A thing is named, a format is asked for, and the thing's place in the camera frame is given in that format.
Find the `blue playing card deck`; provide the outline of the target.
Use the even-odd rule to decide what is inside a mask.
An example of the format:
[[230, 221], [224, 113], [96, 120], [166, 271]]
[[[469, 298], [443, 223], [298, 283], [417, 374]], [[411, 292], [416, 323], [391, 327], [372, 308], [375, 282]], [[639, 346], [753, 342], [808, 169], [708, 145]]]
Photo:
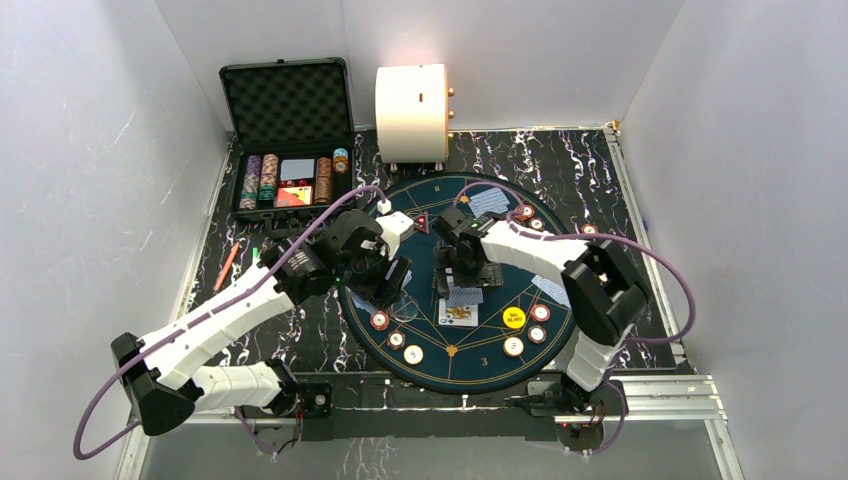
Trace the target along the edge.
[[406, 257], [393, 260], [386, 275], [386, 282], [391, 289], [401, 290], [407, 282], [412, 262]]

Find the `queen of spades card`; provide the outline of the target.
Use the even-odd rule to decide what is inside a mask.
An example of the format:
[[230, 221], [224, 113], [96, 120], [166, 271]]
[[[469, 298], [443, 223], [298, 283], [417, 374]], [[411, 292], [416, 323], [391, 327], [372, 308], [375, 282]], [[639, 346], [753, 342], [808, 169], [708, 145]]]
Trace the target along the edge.
[[479, 325], [477, 305], [449, 307], [444, 299], [438, 304], [437, 324], [452, 327], [477, 327]]

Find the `dealt card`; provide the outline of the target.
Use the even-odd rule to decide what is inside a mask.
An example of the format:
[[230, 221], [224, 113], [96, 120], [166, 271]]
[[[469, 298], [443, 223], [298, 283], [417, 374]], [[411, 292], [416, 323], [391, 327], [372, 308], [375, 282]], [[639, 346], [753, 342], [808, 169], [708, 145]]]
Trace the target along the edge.
[[486, 213], [503, 214], [508, 210], [508, 204], [499, 201], [476, 201], [468, 203], [474, 217], [481, 217]]
[[353, 305], [356, 309], [363, 310], [368, 315], [373, 315], [377, 311], [377, 308], [374, 305], [372, 305], [371, 303], [369, 303], [366, 300], [363, 300], [355, 292], [348, 291], [348, 296], [350, 297], [350, 299], [351, 299], [351, 301], [352, 301], [352, 303], [353, 303]]
[[540, 275], [535, 275], [531, 279], [531, 283], [534, 284], [541, 292], [546, 294], [557, 304], [563, 305], [565, 307], [571, 306], [564, 287], [556, 281], [550, 280]]

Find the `red chips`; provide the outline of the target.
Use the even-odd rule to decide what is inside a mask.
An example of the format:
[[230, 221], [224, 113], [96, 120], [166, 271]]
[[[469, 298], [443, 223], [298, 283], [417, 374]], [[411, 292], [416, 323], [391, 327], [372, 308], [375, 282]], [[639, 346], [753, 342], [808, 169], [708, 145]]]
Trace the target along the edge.
[[529, 204], [517, 206], [515, 209], [515, 218], [520, 222], [530, 220], [534, 216], [535, 209]]
[[535, 322], [544, 323], [551, 318], [551, 310], [547, 305], [537, 303], [529, 309], [529, 316]]
[[390, 325], [390, 317], [383, 311], [376, 311], [370, 316], [369, 324], [375, 331], [384, 331]]

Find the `yellow big blind button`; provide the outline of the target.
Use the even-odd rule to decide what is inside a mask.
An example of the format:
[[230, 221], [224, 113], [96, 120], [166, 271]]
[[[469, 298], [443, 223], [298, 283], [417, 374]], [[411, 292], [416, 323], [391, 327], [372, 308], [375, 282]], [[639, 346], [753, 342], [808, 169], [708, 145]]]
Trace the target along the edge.
[[526, 313], [519, 307], [510, 306], [502, 312], [503, 324], [513, 330], [521, 329], [526, 325]]

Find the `clear dealer button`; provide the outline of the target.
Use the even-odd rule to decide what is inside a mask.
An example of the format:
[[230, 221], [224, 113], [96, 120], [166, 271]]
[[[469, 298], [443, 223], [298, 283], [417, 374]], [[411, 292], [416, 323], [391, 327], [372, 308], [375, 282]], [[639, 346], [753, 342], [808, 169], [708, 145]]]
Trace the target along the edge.
[[420, 311], [411, 298], [404, 297], [389, 308], [389, 313], [394, 321], [406, 324], [417, 319]]

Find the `brown chips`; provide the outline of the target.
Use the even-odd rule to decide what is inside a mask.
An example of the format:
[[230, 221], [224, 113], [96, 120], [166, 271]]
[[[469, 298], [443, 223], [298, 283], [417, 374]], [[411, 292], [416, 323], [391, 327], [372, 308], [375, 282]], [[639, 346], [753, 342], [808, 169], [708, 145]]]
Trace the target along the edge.
[[531, 218], [528, 221], [528, 226], [536, 231], [543, 231], [545, 229], [545, 222], [540, 218]]
[[402, 331], [393, 331], [387, 336], [386, 345], [391, 350], [400, 350], [405, 346], [406, 337]]
[[547, 332], [541, 325], [532, 325], [527, 330], [527, 338], [533, 344], [542, 344], [547, 339]]

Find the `yellow chips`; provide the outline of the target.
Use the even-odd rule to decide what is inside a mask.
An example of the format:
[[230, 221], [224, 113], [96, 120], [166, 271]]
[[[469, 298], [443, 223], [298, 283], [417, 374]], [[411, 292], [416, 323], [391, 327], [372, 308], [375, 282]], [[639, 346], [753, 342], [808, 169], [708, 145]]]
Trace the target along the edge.
[[408, 345], [403, 350], [403, 360], [409, 365], [418, 365], [424, 358], [424, 351], [419, 345]]
[[503, 351], [509, 357], [517, 358], [521, 356], [524, 349], [524, 342], [519, 337], [507, 337], [503, 342]]

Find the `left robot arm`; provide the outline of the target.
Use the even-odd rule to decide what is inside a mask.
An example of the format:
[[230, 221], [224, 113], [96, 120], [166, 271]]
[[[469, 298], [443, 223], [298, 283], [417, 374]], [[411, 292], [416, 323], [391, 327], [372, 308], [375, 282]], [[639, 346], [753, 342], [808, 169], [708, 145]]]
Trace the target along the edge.
[[335, 286], [379, 308], [393, 304], [411, 266], [398, 250], [413, 230], [402, 212], [345, 211], [305, 240], [286, 239], [264, 252], [237, 281], [171, 326], [116, 338], [111, 349], [123, 370], [120, 383], [144, 433], [167, 433], [198, 411], [293, 412], [302, 389], [281, 360], [230, 367], [209, 360], [264, 321]]

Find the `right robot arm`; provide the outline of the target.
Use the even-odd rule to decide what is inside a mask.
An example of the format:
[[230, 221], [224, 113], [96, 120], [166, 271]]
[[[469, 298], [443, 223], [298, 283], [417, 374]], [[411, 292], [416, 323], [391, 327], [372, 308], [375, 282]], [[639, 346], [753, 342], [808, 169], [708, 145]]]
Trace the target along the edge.
[[602, 234], [554, 235], [500, 214], [473, 218], [451, 206], [431, 223], [445, 246], [438, 265], [463, 286], [479, 282], [489, 265], [508, 265], [563, 288], [577, 343], [561, 378], [562, 410], [590, 413], [603, 399], [614, 358], [635, 320], [647, 309], [645, 281], [623, 247], [626, 238]]

